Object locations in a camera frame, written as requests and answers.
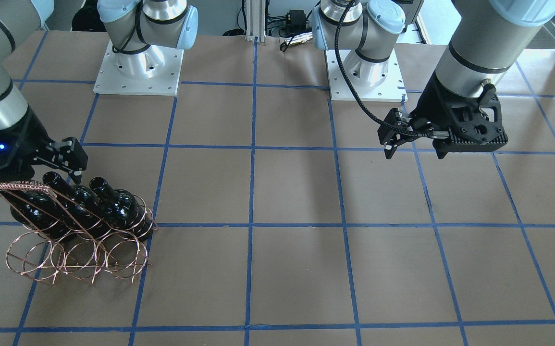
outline gray floor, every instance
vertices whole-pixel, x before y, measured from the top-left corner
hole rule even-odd
[[[312,46],[199,37],[177,98],[95,96],[107,42],[39,32],[5,65],[51,136],[82,140],[85,184],[148,201],[155,265],[33,284],[3,262],[24,229],[0,200],[0,345],[555,345],[555,51],[499,85],[501,151],[439,161],[423,139],[387,161]],[[443,50],[397,45],[407,109]]]

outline rose gold bottle holder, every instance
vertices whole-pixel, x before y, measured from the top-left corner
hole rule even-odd
[[[138,240],[137,236],[130,232],[141,222],[148,219],[151,221],[146,233],[150,230],[157,230],[157,224],[154,222],[154,215],[146,206],[145,201],[135,195],[139,204],[139,212],[143,213],[143,217],[137,218],[136,223],[130,228],[119,230],[111,228],[111,230],[100,238],[94,238],[88,232],[94,226],[97,226],[104,220],[93,213],[98,220],[93,226],[84,228],[73,218],[73,216],[65,210],[60,203],[60,199],[66,199],[73,202],[68,197],[51,189],[51,187],[37,182],[14,182],[0,183],[0,197],[3,197],[2,191],[21,190],[21,191],[40,191],[53,199],[53,201],[74,221],[78,229],[69,229],[69,231],[59,239],[49,239],[43,231],[56,226],[61,220],[56,221],[51,226],[37,230],[38,227],[30,219],[25,217],[19,210],[10,204],[20,215],[22,215],[34,230],[25,226],[29,232],[18,236],[6,251],[6,265],[14,273],[26,276],[31,280],[53,285],[56,278],[60,274],[66,274],[77,280],[92,285],[97,275],[104,271],[110,273],[115,278],[123,280],[129,284],[133,284],[135,278],[143,271],[144,267],[153,265],[148,258],[148,250],[145,244]],[[14,196],[22,202],[30,204],[36,209],[38,207],[21,197]]]

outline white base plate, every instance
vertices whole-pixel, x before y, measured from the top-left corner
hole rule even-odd
[[[160,47],[160,49],[167,61],[163,73],[149,79],[132,79],[119,72],[112,43],[109,41],[93,92],[110,95],[176,96],[183,63],[183,50],[168,47]]]
[[[339,49],[341,60],[347,57],[349,50]],[[328,69],[328,82],[331,87],[331,99],[337,101],[354,101],[354,96],[350,92],[350,88],[346,85],[337,59],[335,58],[335,51],[326,51],[326,66]],[[381,101],[381,102],[400,102],[403,97],[407,101],[407,92],[405,92],[405,85],[401,76],[399,63],[396,61],[395,51],[391,53],[389,58],[389,70],[386,73],[386,79],[377,87],[364,87],[354,83],[354,89],[358,96],[363,101]]]

